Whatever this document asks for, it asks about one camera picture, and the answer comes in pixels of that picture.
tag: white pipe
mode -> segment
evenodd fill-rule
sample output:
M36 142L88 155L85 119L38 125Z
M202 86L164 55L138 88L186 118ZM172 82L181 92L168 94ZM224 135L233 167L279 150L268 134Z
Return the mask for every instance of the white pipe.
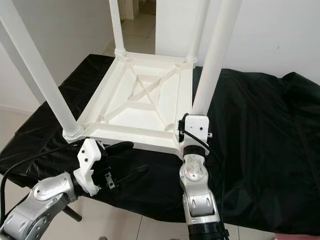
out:
M0 0L0 21L61 124L64 136L66 138L78 136L82 132L82 127L68 108L12 0Z
M191 39L190 46L189 46L189 52L186 55L185 60L188 63L195 63L198 60L198 52L201 42L201 37L204 31L205 21L208 13L208 6L209 6L210 0L200 0L198 11L193 27L193 38Z
M109 4L110 4L112 28L113 28L113 35L114 35L114 43L115 43L114 54L125 55L127 52L124 45L124 38L122 36L118 1L109 0Z
M221 0L205 57L192 114L206 115L214 95L242 0Z

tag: black fabric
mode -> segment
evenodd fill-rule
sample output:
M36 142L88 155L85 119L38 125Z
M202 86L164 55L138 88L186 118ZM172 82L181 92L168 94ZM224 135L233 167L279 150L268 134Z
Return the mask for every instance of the black fabric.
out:
M59 87L77 119L114 58L89 55ZM201 68L193 72L196 92ZM320 86L289 73L283 78L223 69L210 105L210 142L226 164L224 221L286 234L320 236ZM23 124L0 154L0 173L24 158L66 144L46 103ZM9 179L32 187L38 180L79 167L79 149L40 157ZM113 157L118 179L142 165L149 171L119 193L101 190L94 199L147 217L184 222L179 169L166 153L132 149ZM209 186L219 203L221 172L213 156Z

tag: white wall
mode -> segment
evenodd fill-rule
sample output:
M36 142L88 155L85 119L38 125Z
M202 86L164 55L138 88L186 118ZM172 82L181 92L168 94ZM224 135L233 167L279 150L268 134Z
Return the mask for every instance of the white wall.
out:
M0 42L0 109L33 112L38 101Z
M58 85L113 39L107 0L13 0Z
M184 57L199 1L159 0L156 54ZM211 0L198 64L203 65L219 0ZM243 0L224 68L282 77L297 72L320 84L320 1Z

